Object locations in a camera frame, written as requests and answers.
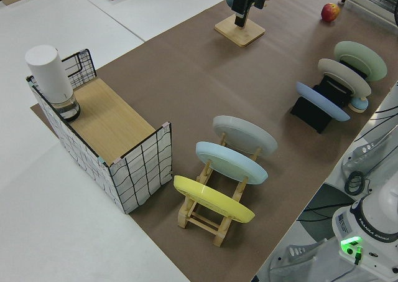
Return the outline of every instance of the plate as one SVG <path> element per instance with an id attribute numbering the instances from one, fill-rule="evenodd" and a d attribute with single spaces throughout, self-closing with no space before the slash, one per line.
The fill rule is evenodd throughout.
<path id="1" fill-rule="evenodd" d="M 210 142 L 197 142 L 196 152 L 204 164 L 211 161 L 212 169 L 236 181 L 243 181 L 247 177 L 248 184 L 262 184 L 268 178 L 267 171 L 258 163 L 230 148 Z"/>
<path id="2" fill-rule="evenodd" d="M 328 100 L 323 95 L 316 92 L 314 89 L 311 89 L 307 85 L 304 85 L 301 82 L 296 83 L 296 90 L 298 94 L 304 97 L 306 100 L 312 102 L 319 109 L 324 111 L 330 117 L 334 118 L 337 121 L 347 121 L 349 120 L 349 115 Z"/>
<path id="3" fill-rule="evenodd" d="M 174 187 L 181 194 L 224 217 L 241 223 L 248 223 L 254 218 L 254 213 L 243 204 L 197 181 L 174 176 Z"/>
<path id="4" fill-rule="evenodd" d="M 226 143 L 245 153 L 254 154 L 260 147 L 259 155 L 268 156 L 278 148 L 278 143 L 269 133 L 237 117 L 216 116 L 213 119 L 213 129 L 219 137 L 225 133 Z"/>
<path id="5" fill-rule="evenodd" d="M 372 93 L 371 87 L 354 70 L 330 59 L 320 59 L 318 69 L 328 77 L 350 89 L 354 97 L 367 97 Z"/>
<path id="6" fill-rule="evenodd" d="M 341 41 L 335 46 L 335 59 L 342 60 L 367 75 L 369 82 L 387 75 L 387 65 L 375 51 L 353 41 Z"/>

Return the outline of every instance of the red apple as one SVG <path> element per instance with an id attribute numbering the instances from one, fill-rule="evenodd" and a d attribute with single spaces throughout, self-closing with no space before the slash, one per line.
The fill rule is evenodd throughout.
<path id="1" fill-rule="evenodd" d="M 321 16 L 325 22 L 331 22 L 336 19 L 340 13 L 340 8 L 335 3 L 328 3 L 322 8 Z"/>

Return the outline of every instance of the green light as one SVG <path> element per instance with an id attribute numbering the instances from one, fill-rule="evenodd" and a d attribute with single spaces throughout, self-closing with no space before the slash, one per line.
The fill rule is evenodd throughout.
<path id="1" fill-rule="evenodd" d="M 359 243 L 360 240 L 361 240 L 360 237 L 350 237 L 347 238 L 346 240 L 342 240 L 340 243 L 341 245 L 347 245 L 348 243 L 353 243 L 353 242 Z"/>
<path id="2" fill-rule="evenodd" d="M 341 249 L 343 252 L 348 253 L 350 246 L 355 246 L 362 241 L 361 237 L 350 237 L 345 240 L 340 241 Z"/>

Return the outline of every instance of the wire grid basket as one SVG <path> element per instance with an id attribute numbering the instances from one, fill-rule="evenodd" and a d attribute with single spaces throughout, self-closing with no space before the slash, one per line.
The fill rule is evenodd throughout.
<path id="1" fill-rule="evenodd" d="M 73 89 L 96 77 L 88 49 L 63 59 L 62 63 Z M 35 78 L 31 75 L 26 80 L 63 147 L 125 214 L 142 205 L 160 186 L 171 180 L 171 123 L 165 123 L 107 165 L 45 99 Z"/>

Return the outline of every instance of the brown mat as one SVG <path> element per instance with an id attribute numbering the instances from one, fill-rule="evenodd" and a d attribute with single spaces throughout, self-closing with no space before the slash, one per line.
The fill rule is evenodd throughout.
<path id="1" fill-rule="evenodd" d="M 241 200 L 255 218 L 233 223 L 221 248 L 210 233 L 177 226 L 183 196 L 172 183 L 131 213 L 191 281 L 250 281 L 398 78 L 394 29 L 351 5 L 334 23 L 320 21 L 323 5 L 337 1 L 272 0 L 263 11 L 251 9 L 249 18 L 266 33 L 246 48 L 214 30 L 232 15 L 222 2 L 98 70 L 152 126 L 172 122 L 174 174 L 194 179 L 200 173 L 195 144 L 218 141 L 211 127 L 217 115 L 253 122 L 279 143 L 273 155 L 257 160 L 268 180 L 247 186 Z M 389 74 L 371 84 L 368 111 L 346 109 L 350 121 L 332 121 L 318 134 L 289 113 L 298 98 L 295 82 L 319 83 L 318 60 L 333 59 L 341 40 L 375 50 Z M 236 184 L 214 173 L 209 186 L 232 194 Z"/>

